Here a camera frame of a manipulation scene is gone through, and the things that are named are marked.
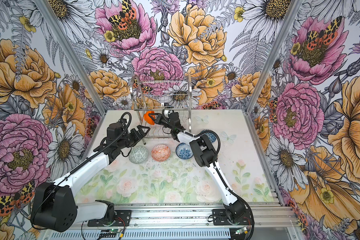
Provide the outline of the steel two-tier dish rack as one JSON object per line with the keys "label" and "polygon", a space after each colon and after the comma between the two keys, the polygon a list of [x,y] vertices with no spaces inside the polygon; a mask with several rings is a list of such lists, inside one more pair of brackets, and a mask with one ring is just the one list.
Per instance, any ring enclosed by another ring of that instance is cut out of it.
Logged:
{"label": "steel two-tier dish rack", "polygon": [[165,114],[169,118],[172,112],[179,113],[180,125],[191,132],[192,81],[189,75],[181,79],[152,79],[140,81],[134,74],[130,82],[133,110],[137,113],[140,125],[151,128],[147,139],[170,139],[170,129],[160,125],[151,125],[145,119],[145,114],[152,111]]}

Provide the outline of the plain orange bowl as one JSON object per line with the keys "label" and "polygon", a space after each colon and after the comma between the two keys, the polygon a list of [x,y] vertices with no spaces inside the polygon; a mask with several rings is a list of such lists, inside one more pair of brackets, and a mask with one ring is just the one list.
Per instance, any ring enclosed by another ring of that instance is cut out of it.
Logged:
{"label": "plain orange bowl", "polygon": [[155,115],[154,115],[154,111],[147,111],[144,114],[144,120],[151,126],[155,125]]}

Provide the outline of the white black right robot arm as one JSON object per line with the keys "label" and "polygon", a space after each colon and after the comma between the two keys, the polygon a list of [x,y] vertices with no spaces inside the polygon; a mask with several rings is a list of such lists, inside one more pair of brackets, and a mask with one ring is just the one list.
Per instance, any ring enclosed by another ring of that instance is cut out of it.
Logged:
{"label": "white black right robot arm", "polygon": [[163,110],[161,113],[149,113],[148,117],[155,124],[170,129],[174,140],[191,147],[196,163],[208,172],[217,186],[226,210],[226,218],[230,224],[238,224],[246,215],[249,215],[249,220],[253,219],[251,207],[234,192],[220,168],[218,154],[221,149],[221,140],[219,137],[217,137],[218,147],[215,149],[206,135],[208,131],[197,135],[187,132],[180,123],[179,113],[174,111]]}

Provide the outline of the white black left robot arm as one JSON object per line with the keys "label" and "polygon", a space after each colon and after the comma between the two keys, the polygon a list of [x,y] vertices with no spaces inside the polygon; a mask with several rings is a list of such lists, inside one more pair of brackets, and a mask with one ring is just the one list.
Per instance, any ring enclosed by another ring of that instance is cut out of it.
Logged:
{"label": "white black left robot arm", "polygon": [[112,224],[116,220],[115,205],[105,200],[79,204],[76,194],[98,172],[110,165],[123,149],[131,149],[150,131],[138,125],[129,128],[127,119],[121,118],[107,128],[107,135],[94,152],[76,168],[52,183],[36,188],[30,222],[39,230],[64,232],[72,225],[85,221]]}

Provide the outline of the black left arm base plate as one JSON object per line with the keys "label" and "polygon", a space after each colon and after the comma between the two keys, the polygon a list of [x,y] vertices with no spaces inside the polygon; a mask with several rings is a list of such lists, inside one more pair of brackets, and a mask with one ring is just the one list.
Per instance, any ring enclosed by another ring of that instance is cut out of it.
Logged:
{"label": "black left arm base plate", "polygon": [[128,227],[131,220],[131,210],[116,210],[112,219],[89,220],[88,227]]}

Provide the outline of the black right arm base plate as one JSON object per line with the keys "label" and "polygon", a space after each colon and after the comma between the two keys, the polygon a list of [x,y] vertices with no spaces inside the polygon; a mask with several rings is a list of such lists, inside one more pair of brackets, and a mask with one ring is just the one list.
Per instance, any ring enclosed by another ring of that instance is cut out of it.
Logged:
{"label": "black right arm base plate", "polygon": [[213,209],[212,214],[209,215],[208,217],[208,222],[213,223],[214,226],[225,226],[225,225],[252,226],[254,224],[253,218],[250,216],[249,212],[244,213],[242,217],[239,217],[237,220],[234,220],[234,222],[231,223],[228,220],[225,209]]}

